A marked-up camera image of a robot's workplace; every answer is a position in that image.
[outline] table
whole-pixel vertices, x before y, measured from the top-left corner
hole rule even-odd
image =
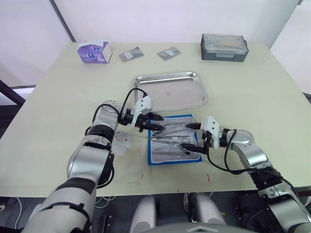
[[[274,167],[294,186],[311,185],[311,106],[267,47],[249,43],[243,63],[202,61],[199,43],[111,43],[109,64],[84,64],[69,44],[39,82],[0,140],[0,196],[46,197],[66,179],[67,161],[105,100],[123,101],[141,75],[194,71],[209,102],[162,112],[213,116],[221,127],[250,131]],[[144,56],[122,62],[118,54],[139,46]],[[163,61],[157,52],[176,46],[182,54]],[[137,129],[121,130],[139,134]],[[224,149],[210,150],[223,165]],[[232,168],[242,168],[230,152]],[[249,175],[231,175],[207,162],[147,166],[147,140],[133,137],[116,154],[115,178],[98,196],[255,189]]]

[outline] white cable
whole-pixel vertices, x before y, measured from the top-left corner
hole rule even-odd
[[[189,213],[188,193],[185,193],[185,194],[184,194],[183,203],[184,203],[184,210],[185,210],[187,213]]]
[[[100,197],[99,200],[97,202],[95,202],[95,204],[99,203],[102,200],[103,197]]]
[[[0,204],[0,212],[3,211],[5,209],[5,205],[4,204]]]
[[[17,219],[16,219],[16,222],[15,222],[15,229],[17,229],[17,223],[18,223],[18,221],[19,221],[19,218],[20,218],[20,216],[21,216],[21,211],[22,211],[22,205],[21,205],[20,199],[19,199],[19,198],[16,198],[16,199],[17,199],[18,202],[19,202],[19,215],[18,215],[18,217],[17,217]]]
[[[114,200],[116,197],[117,197],[117,196],[114,196],[113,198],[110,198],[110,196],[109,196],[108,199],[105,198],[105,197],[103,197],[103,199],[106,200],[106,201],[110,201],[110,200]]]
[[[116,197],[117,197],[117,196],[114,196],[113,198],[111,198],[111,196],[109,196],[108,199],[105,198],[105,197],[102,197],[104,200],[107,201],[107,203],[106,203],[104,206],[96,206],[96,205],[95,205],[95,208],[98,208],[98,209],[105,208],[105,207],[108,205],[108,203],[109,203],[111,200],[114,200]]]

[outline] purple tissue box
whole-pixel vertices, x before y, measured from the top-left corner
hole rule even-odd
[[[112,52],[108,42],[97,39],[79,44],[78,54],[85,63],[108,63]]]

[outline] gray plastic case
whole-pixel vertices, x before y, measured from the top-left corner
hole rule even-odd
[[[241,35],[202,34],[202,60],[243,62],[248,54]]]

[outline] small plastic bag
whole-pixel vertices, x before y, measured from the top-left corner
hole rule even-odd
[[[129,51],[126,51],[124,53],[119,54],[119,57],[122,61],[126,62],[128,60],[131,60],[133,58],[141,57],[144,54],[140,51],[139,47],[133,48]]]
[[[179,54],[181,54],[181,52],[175,47],[170,47],[167,50],[163,50],[157,53],[157,55],[159,55],[164,61],[169,60]]]

